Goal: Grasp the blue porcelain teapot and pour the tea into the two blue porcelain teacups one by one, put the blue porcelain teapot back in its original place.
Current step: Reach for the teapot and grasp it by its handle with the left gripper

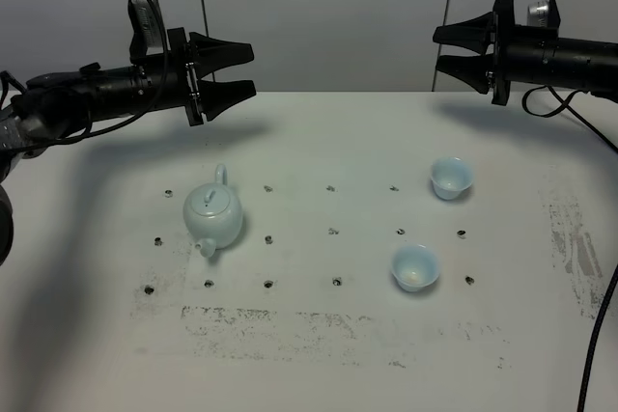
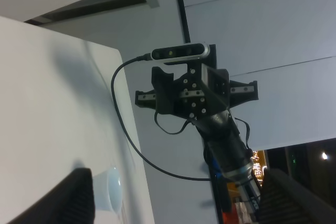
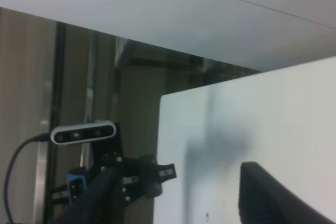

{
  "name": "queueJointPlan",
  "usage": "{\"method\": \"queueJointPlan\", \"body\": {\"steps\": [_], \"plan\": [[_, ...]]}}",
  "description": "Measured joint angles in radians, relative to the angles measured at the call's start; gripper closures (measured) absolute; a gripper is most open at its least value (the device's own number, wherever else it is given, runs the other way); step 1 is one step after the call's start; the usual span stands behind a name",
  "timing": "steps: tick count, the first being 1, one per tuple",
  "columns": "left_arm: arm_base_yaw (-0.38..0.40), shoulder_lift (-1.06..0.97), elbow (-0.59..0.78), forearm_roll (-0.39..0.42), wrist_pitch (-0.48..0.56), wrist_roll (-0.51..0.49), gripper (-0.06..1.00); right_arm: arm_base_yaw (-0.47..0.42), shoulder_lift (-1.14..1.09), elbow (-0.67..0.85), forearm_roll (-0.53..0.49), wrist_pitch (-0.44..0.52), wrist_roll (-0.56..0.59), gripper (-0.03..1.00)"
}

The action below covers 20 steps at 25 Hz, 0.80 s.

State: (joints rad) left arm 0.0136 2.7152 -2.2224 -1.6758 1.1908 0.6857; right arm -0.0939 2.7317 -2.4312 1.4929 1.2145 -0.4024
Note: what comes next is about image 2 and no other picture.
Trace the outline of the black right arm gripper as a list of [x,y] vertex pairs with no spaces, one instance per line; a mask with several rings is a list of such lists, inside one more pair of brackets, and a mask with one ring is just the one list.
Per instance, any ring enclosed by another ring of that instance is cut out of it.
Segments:
[[140,108],[153,109],[159,114],[195,121],[258,100],[257,82],[231,80],[226,69],[217,68],[216,46],[209,46],[210,53],[203,59],[176,63],[157,61],[165,65],[185,64],[187,72],[176,79],[174,74],[153,67],[153,90],[137,91],[135,104]]

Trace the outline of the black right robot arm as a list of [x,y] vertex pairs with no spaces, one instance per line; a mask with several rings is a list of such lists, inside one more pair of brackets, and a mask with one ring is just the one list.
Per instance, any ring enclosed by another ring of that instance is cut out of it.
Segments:
[[335,209],[278,169],[266,170],[262,184],[253,176],[251,149],[241,140],[231,108],[258,99],[257,82],[231,81],[216,66],[214,45],[202,43],[154,49],[142,60],[186,64],[175,79],[152,69],[153,90],[138,91],[135,104],[189,120],[225,179],[238,188],[255,223],[335,223]]

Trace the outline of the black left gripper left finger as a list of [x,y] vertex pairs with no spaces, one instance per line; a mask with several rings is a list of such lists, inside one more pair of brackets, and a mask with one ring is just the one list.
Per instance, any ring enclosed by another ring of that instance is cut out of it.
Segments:
[[76,168],[10,223],[94,223],[93,178]]

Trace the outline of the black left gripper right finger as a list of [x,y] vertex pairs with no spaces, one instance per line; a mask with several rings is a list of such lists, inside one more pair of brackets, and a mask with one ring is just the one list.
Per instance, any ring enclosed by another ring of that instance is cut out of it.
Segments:
[[279,169],[265,172],[259,223],[335,223],[335,209]]

